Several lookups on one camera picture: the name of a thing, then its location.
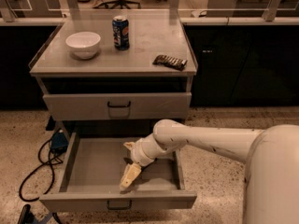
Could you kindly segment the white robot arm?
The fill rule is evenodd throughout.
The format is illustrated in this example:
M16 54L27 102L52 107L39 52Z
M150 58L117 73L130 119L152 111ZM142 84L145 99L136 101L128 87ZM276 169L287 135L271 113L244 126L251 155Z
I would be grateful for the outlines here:
M266 129L189 126L161 119L151 134L126 141L130 152L120 189L142 169L184 147L244 165L242 224L299 224L299 126Z

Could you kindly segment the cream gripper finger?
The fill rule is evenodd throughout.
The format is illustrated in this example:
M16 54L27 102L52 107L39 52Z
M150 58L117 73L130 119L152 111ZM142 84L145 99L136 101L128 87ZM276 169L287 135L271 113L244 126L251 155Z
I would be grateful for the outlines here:
M127 164L120 182L120 190L128 189L141 174L141 166L136 163Z

